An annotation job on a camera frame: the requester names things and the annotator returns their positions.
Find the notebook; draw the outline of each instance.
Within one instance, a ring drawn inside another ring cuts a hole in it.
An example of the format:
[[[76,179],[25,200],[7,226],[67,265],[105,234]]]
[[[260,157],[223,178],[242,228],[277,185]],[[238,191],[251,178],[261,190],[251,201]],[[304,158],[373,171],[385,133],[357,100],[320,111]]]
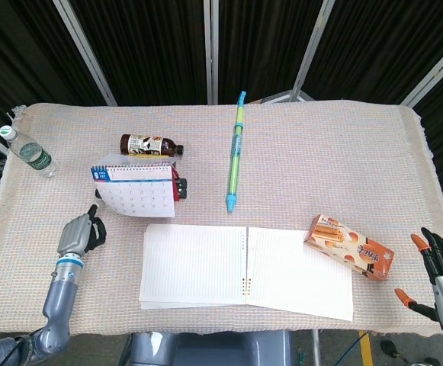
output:
[[[143,310],[255,305],[353,320],[352,270],[303,244],[306,231],[150,224]]]
[[[113,211],[136,217],[174,217],[171,159],[110,154],[91,173],[102,200]]]

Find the bottle cap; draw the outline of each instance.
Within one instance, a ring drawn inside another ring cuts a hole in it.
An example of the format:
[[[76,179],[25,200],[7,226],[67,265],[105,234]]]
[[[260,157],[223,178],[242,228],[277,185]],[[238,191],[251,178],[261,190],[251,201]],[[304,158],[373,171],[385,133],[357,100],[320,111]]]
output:
[[[228,212],[231,213],[233,210],[235,210],[236,205],[236,195],[235,194],[228,194],[226,196],[226,208],[228,209]]]
[[[16,135],[16,130],[11,126],[6,125],[0,128],[0,137],[5,140],[13,140]]]

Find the robot finger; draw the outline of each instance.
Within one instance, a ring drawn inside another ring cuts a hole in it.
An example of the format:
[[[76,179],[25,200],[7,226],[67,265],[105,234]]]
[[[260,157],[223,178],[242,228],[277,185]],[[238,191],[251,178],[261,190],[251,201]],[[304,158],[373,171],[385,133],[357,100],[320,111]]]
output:
[[[411,297],[409,297],[403,290],[400,288],[394,289],[397,297],[404,304],[405,307],[411,309],[412,311],[419,313],[423,316],[426,316],[430,320],[434,322],[438,322],[438,312],[433,307],[428,307],[426,305],[422,305],[420,303],[415,302]]]
[[[98,228],[98,245],[102,245],[106,242],[106,226],[99,217],[94,218],[94,223]]]
[[[90,218],[92,218],[95,216],[97,211],[98,211],[98,205],[93,204],[91,205],[91,208],[89,208],[89,211],[87,211],[87,214],[89,215]]]
[[[432,248],[432,256],[438,266],[438,275],[443,275],[443,248],[441,247],[441,238],[425,227],[421,228],[421,232]]]
[[[418,250],[421,252],[430,282],[432,284],[436,284],[435,279],[439,276],[441,270],[438,267],[436,258],[433,256],[431,247],[416,234],[411,234],[411,240],[416,244]]]

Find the orange fingertip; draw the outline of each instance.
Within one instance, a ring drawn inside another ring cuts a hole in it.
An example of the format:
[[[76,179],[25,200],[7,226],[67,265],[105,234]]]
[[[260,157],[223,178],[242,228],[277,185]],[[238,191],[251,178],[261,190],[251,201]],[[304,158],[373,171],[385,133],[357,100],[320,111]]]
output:
[[[416,234],[411,234],[411,240],[416,244],[420,252],[422,252],[423,250],[431,249],[431,247]]]
[[[394,292],[396,293],[401,303],[404,304],[405,307],[409,307],[409,303],[415,302],[411,297],[407,296],[407,294],[401,290],[400,288],[394,288]]]

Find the water bottle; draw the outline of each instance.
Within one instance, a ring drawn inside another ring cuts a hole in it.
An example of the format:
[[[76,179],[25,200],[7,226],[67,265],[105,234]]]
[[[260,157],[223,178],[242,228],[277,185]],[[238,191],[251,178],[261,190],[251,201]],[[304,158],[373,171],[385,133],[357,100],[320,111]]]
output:
[[[43,147],[27,134],[17,132],[11,126],[0,128],[0,136],[8,142],[9,149],[25,161],[31,168],[41,175],[52,178],[59,170],[52,156]]]

